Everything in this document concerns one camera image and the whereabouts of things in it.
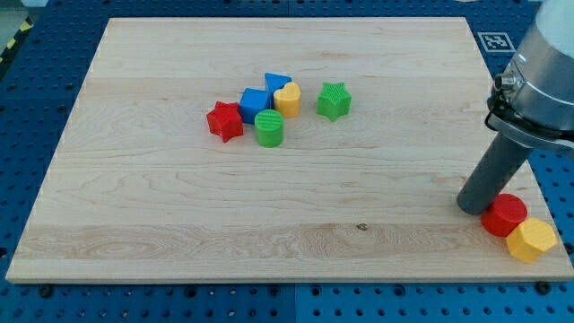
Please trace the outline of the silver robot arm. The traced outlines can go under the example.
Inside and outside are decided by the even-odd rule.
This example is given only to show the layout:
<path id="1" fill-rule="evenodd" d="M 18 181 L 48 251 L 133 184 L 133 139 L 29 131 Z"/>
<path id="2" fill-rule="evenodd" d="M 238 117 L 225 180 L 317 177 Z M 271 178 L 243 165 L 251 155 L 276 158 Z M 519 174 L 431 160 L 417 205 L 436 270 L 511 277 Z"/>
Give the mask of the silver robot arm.
<path id="1" fill-rule="evenodd" d="M 493 147 L 573 157 L 573 0 L 546 0 L 488 99 Z"/>

